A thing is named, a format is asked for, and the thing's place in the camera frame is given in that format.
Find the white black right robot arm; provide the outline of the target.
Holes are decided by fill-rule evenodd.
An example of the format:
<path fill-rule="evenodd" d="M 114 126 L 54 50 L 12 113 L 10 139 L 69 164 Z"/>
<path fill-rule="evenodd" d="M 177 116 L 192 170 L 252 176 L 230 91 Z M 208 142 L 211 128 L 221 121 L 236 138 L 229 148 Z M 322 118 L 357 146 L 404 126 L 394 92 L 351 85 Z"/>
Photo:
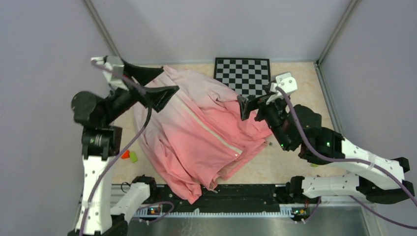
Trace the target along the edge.
<path fill-rule="evenodd" d="M 284 151 L 299 151 L 308 163 L 345 170 L 338 177 L 295 176 L 286 192 L 295 203 L 316 201 L 322 196 L 352 196 L 377 204 L 395 204 L 414 199 L 414 186 L 405 180 L 410 170 L 407 158 L 385 159 L 353 144 L 340 133 L 322 126 L 320 114 L 303 105 L 289 106 L 278 98 L 238 96 L 240 116 L 247 120 L 257 111 L 255 121 L 265 121 Z"/>

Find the pink zip-up jacket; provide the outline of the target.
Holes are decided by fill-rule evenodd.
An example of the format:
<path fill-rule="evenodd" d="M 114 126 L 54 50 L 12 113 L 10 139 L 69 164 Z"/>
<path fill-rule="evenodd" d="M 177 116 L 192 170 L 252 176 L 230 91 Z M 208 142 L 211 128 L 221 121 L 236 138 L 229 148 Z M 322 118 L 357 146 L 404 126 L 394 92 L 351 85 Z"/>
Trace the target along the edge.
<path fill-rule="evenodd" d="M 203 187 L 214 190 L 259 154 L 272 132 L 255 112 L 241 120 L 237 93 L 206 75 L 164 66 L 148 87 L 164 86 L 179 89 L 138 143 L 171 190 L 193 204 Z"/>

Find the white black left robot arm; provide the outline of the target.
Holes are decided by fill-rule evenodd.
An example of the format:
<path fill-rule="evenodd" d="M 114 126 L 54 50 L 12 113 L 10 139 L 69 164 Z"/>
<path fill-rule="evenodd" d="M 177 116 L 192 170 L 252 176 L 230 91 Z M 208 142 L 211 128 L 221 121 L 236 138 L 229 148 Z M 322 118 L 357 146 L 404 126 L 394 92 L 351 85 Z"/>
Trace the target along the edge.
<path fill-rule="evenodd" d="M 136 104 L 147 111 L 144 126 L 153 112 L 160 112 L 178 91 L 178 86 L 150 88 L 162 68 L 136 66 L 117 56 L 92 57 L 111 87 L 106 97 L 81 91 L 71 101 L 74 121 L 83 128 L 81 157 L 84 187 L 79 215 L 71 236 L 125 236 L 134 214 L 145 203 L 160 205 L 155 179 L 139 176 L 129 190 L 111 205 L 112 178 L 116 161 L 127 151 L 121 147 L 122 128 L 114 121 Z"/>

